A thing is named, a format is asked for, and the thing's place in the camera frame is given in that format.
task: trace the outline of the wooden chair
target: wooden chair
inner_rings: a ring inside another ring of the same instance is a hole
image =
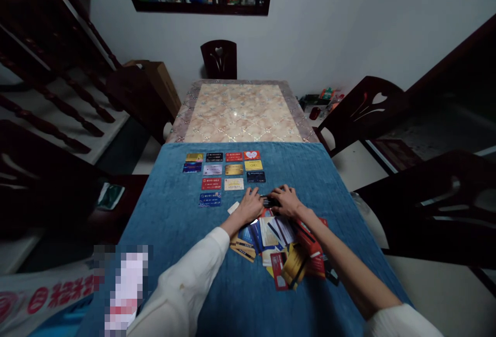
[[[494,176],[496,164],[456,150],[356,192],[379,219],[389,254],[496,268]]]
[[[2,231],[56,229],[117,243],[147,175],[111,176],[24,128],[0,120]],[[94,212],[104,182],[126,190],[114,210]]]
[[[209,79],[237,80],[238,60],[236,43],[213,40],[201,46],[203,62]]]
[[[334,157],[350,144],[367,137],[372,127],[407,108],[407,97],[403,90],[387,80],[366,76],[320,126],[313,129],[329,155]],[[336,147],[333,150],[322,136],[323,128],[327,128],[334,136]]]
[[[160,143],[164,126],[174,117],[157,94],[146,73],[138,66],[119,68],[107,79],[107,91]]]

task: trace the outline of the person's left hand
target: person's left hand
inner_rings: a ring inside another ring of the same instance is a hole
[[[260,198],[258,187],[252,191],[250,187],[246,189],[243,200],[239,207],[233,212],[233,216],[237,215],[242,219],[244,224],[252,223],[264,212],[264,199]]]

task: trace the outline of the blue tablecloth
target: blue tablecloth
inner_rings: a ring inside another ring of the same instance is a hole
[[[296,188],[301,202],[326,218],[329,228],[399,299],[411,304],[329,155],[316,143],[164,145],[119,244],[153,245],[153,260],[148,269],[150,292],[156,288],[158,276],[220,225],[228,216],[227,209],[241,201],[244,194],[244,191],[222,190],[220,207],[198,207],[202,175],[182,173],[186,154],[249,150],[259,150],[261,154],[267,178],[266,183],[259,185],[261,194],[284,183]],[[245,188],[255,187],[246,182],[246,172],[243,178]],[[114,284],[113,278],[106,276],[104,288],[113,290]],[[97,330],[103,329],[104,305],[102,297],[95,297],[79,335],[98,335]],[[276,292],[274,280],[262,266],[261,258],[250,263],[228,250],[200,313],[197,335],[361,336],[363,326],[363,318],[341,283],[336,287],[328,280],[305,277],[296,291]]]

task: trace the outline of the cardboard box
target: cardboard box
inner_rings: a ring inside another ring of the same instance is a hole
[[[181,108],[181,101],[167,72],[167,68],[165,68],[165,64],[163,62],[150,62],[149,60],[130,60],[124,64],[124,67],[135,65],[142,65],[142,69],[145,70],[157,94],[162,98],[170,113],[175,118]]]

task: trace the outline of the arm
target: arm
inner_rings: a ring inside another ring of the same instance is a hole
[[[159,277],[157,289],[128,328],[127,336],[196,334],[196,323],[219,271],[229,238],[263,211],[258,188],[246,190],[239,207]]]
[[[281,207],[272,210],[301,220],[314,234],[324,253],[367,323],[372,336],[441,336],[417,311],[402,302],[372,271],[296,196],[283,185],[270,194]]]

